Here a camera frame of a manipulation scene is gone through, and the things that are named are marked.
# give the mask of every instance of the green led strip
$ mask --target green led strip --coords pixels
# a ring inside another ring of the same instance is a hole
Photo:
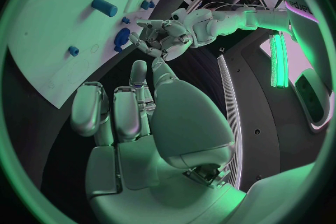
[[[288,87],[288,58],[284,36],[282,33],[270,35],[269,42],[272,60],[270,85],[286,88]]]

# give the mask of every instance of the blue object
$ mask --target blue object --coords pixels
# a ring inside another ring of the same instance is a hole
[[[116,52],[123,51],[121,46],[125,45],[128,42],[129,35],[130,35],[130,30],[128,28],[123,28],[117,33],[114,39],[114,45],[115,45],[114,50]]]
[[[147,1],[147,0],[144,0],[141,4],[141,8],[143,8],[144,10],[148,10],[149,8],[154,8],[155,7],[155,4],[153,1]]]
[[[104,0],[93,0],[91,3],[91,7],[93,7],[96,10],[99,10],[100,12],[104,13],[105,15],[108,15],[109,17],[113,17],[116,15],[118,8]]]
[[[125,24],[130,24],[129,19],[126,17],[123,17],[122,22],[124,22]]]
[[[77,49],[75,46],[70,46],[68,50],[69,50],[70,54],[74,57],[76,57],[80,52],[80,50]]]

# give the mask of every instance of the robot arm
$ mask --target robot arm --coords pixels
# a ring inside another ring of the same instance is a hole
[[[138,20],[137,24],[150,29],[147,41],[153,45],[148,47],[146,42],[139,39],[136,33],[131,33],[130,40],[141,51],[156,58],[173,60],[182,55],[190,46],[199,47],[215,41],[219,35],[229,35],[237,29],[255,30],[258,27],[289,33],[290,20],[286,10],[256,10],[244,6],[236,11],[214,11],[199,9],[186,14],[184,8],[176,10],[173,21]],[[158,32],[166,32],[168,36],[161,41],[153,38]]]

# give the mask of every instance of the pink light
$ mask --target pink light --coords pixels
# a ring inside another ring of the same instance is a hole
[[[298,10],[297,8],[294,8],[292,7],[290,4],[288,4],[286,1],[284,2],[284,5],[287,7],[287,9],[289,9],[290,11],[304,17],[304,18],[307,18],[311,21],[315,21],[317,22],[318,24],[320,23],[313,15],[309,15],[309,14],[306,14],[304,11],[302,10]]]

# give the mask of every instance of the white board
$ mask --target white board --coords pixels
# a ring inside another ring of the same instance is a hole
[[[8,33],[10,52],[27,80],[60,108],[85,79],[117,54],[114,39],[122,28],[141,33],[137,18],[143,0],[105,0],[118,8],[114,17],[91,7],[93,0],[28,0]],[[159,0],[148,0],[157,3]],[[131,24],[122,23],[126,16]],[[122,46],[126,48],[130,41]],[[78,56],[68,48],[80,50]]]

